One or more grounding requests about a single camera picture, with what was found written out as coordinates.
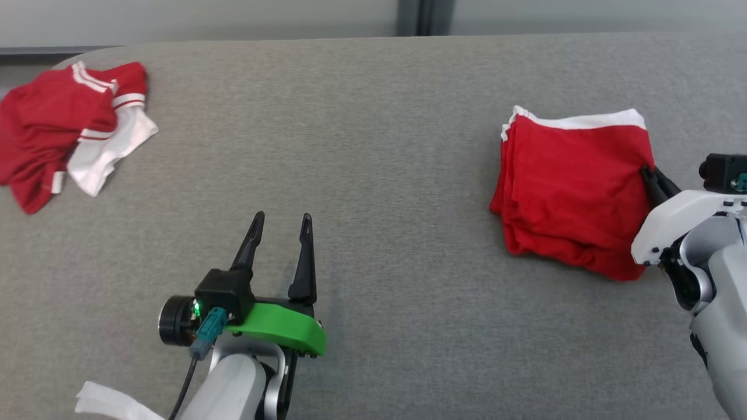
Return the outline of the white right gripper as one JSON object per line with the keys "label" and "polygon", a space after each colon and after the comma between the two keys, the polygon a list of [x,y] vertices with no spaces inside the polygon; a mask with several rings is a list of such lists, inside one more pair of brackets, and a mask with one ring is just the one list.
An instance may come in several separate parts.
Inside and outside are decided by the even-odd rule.
{"label": "white right gripper", "polygon": [[653,210],[631,245],[631,255],[637,265],[660,263],[665,248],[717,213],[745,220],[745,194],[682,191],[658,167],[642,166],[640,176],[649,208]]}

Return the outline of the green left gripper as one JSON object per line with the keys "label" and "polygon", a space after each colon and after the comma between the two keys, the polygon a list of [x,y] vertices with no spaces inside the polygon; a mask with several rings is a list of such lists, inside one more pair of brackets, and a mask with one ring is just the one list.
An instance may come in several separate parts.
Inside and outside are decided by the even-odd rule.
{"label": "green left gripper", "polygon": [[[253,269],[254,255],[261,244],[265,213],[257,212],[246,232],[245,239],[231,265],[232,271]],[[288,299],[267,298],[254,303],[243,324],[232,324],[226,331],[240,333],[258,340],[290,348],[299,354],[323,356],[327,349],[327,335],[316,319],[317,301],[315,250],[312,216],[302,217],[301,252],[296,272],[288,289]]]}

